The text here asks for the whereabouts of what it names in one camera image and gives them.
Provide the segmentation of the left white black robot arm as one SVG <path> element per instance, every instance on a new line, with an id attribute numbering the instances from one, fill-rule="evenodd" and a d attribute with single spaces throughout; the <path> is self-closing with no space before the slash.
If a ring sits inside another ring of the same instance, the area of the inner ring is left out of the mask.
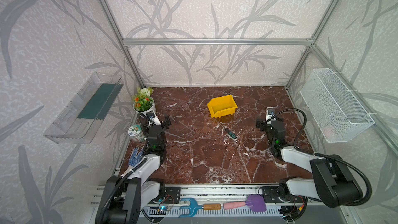
<path id="1" fill-rule="evenodd" d="M 169 116 L 165 116 L 164 121 L 143 114 L 140 117 L 148 121 L 148 126 L 143 128 L 147 134 L 145 145 L 141 152 L 133 154 L 133 158 L 138 159 L 137 164 L 122 176 L 107 180 L 95 217 L 96 224 L 135 224 L 150 201 L 164 196 L 163 182 L 150 179 L 150 176 L 166 160 L 165 131 L 172 123 Z"/>

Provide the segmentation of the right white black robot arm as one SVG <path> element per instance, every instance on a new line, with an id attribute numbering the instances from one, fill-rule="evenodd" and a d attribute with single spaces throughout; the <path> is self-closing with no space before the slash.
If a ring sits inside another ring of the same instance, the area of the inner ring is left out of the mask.
<path id="1" fill-rule="evenodd" d="M 283 179 L 276 194 L 283 202 L 295 197 L 311 198 L 330 208 L 341 205 L 358 206 L 372 196 L 372 186 L 366 175 L 338 155 L 310 153 L 289 146 L 285 141 L 285 124 L 281 120 L 258 120 L 256 127 L 265 132 L 272 155 L 312 174 L 311 179 Z"/>

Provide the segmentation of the green black screwdriver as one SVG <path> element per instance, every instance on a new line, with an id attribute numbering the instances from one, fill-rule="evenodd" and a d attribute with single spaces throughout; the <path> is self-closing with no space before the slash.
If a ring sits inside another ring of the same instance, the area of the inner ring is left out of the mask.
<path id="1" fill-rule="evenodd" d="M 233 140 L 237 139 L 237 136 L 234 132 L 230 131 L 228 128 L 224 128 L 224 131 L 227 133 L 227 135 L 232 138 Z"/>

